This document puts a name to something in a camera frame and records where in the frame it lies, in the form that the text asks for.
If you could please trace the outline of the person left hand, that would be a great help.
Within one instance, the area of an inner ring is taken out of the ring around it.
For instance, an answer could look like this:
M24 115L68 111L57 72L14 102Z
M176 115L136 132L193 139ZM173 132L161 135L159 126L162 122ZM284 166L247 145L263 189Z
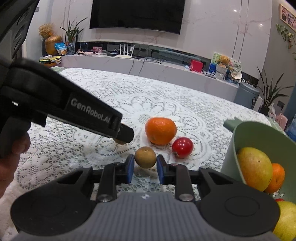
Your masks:
M25 153L30 147L31 141L28 133L15 140L11 150L4 158L1 158L0 168L0 197L2 198L7 187L14 179L14 173L18 167L21 154Z

